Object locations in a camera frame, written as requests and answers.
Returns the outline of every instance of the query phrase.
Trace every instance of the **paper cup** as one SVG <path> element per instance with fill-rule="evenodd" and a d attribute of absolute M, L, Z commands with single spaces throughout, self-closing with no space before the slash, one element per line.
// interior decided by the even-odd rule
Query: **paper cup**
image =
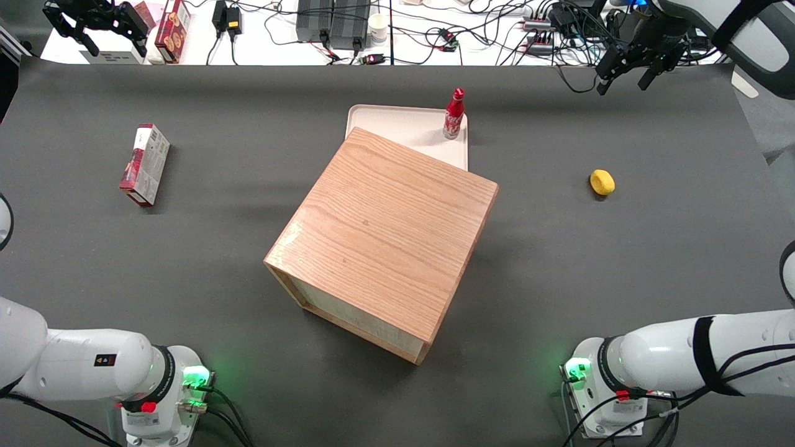
<path fill-rule="evenodd" d="M 390 26 L 390 19 L 385 14 L 373 14 L 367 19 L 370 26 L 370 39 L 374 45 L 383 45 L 386 42 L 386 31 Z"/>

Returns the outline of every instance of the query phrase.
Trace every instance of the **cardboard box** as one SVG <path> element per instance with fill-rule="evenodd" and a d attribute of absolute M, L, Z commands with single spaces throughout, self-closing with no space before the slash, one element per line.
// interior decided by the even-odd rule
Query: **cardboard box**
<path fill-rule="evenodd" d="M 154 29 L 157 23 L 155 23 L 154 18 L 152 17 L 152 13 L 149 11 L 149 8 L 150 6 L 147 5 L 146 2 L 140 2 L 137 5 L 133 6 L 135 12 L 137 12 L 141 20 L 143 20 L 144 23 L 146 23 L 146 26 L 149 26 L 149 31 L 151 31 Z"/>
<path fill-rule="evenodd" d="M 182 0 L 169 0 L 163 9 L 163 18 L 157 30 L 155 46 L 160 50 L 166 64 L 178 64 L 182 57 L 191 14 Z"/>
<path fill-rule="evenodd" d="M 118 183 L 118 188 L 136 204 L 142 207 L 154 205 L 170 146 L 169 140 L 154 124 L 141 124 L 138 127 L 133 156 Z"/>
<path fill-rule="evenodd" d="M 498 190 L 357 127 L 265 265 L 302 308 L 420 364 Z"/>

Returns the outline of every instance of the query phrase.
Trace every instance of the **power supply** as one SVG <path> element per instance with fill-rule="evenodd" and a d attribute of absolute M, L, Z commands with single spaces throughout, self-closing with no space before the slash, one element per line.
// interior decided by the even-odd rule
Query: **power supply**
<path fill-rule="evenodd" d="M 298 40 L 325 43 L 332 30 L 332 7 L 332 0 L 298 0 Z"/>
<path fill-rule="evenodd" d="M 331 44 L 334 49 L 361 51 L 367 44 L 367 18 L 371 0 L 336 0 L 332 18 Z"/>

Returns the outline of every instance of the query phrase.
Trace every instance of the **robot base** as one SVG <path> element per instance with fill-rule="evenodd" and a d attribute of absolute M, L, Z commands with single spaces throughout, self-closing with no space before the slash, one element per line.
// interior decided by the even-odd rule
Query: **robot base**
<path fill-rule="evenodd" d="M 207 393 L 190 390 L 184 385 L 184 381 L 189 379 L 186 378 L 185 368 L 199 367 L 201 370 L 202 363 L 191 348 L 169 346 L 169 351 L 174 357 L 174 381 L 163 400 L 157 404 L 157 411 L 143 414 L 122 409 L 122 424 L 128 447 L 187 447 L 193 437 L 199 414 L 181 409 L 179 404 L 205 402 Z M 207 373 L 205 384 L 210 385 L 212 377 L 209 371 Z"/>
<path fill-rule="evenodd" d="M 572 408 L 579 421 L 601 402 L 615 397 L 615 392 L 607 387 L 597 366 L 597 353 L 603 338 L 589 338 L 577 345 L 572 358 L 561 367 L 564 380 L 575 376 L 580 380 L 568 384 Z M 615 400 L 605 404 L 583 423 L 583 437 L 604 438 L 622 429 L 632 421 L 646 416 L 646 404 L 649 399 L 629 399 L 623 402 Z M 624 430 L 617 436 L 643 435 L 643 422 Z"/>

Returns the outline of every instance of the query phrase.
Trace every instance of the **white tray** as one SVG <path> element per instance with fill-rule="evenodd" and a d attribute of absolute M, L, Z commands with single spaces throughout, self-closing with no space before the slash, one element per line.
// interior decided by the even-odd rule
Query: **white tray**
<path fill-rule="evenodd" d="M 443 125 L 444 109 L 357 104 L 348 111 L 345 137 L 354 127 L 360 127 L 456 168 L 469 170 L 467 116 L 461 119 L 461 131 L 454 140 L 442 135 Z"/>

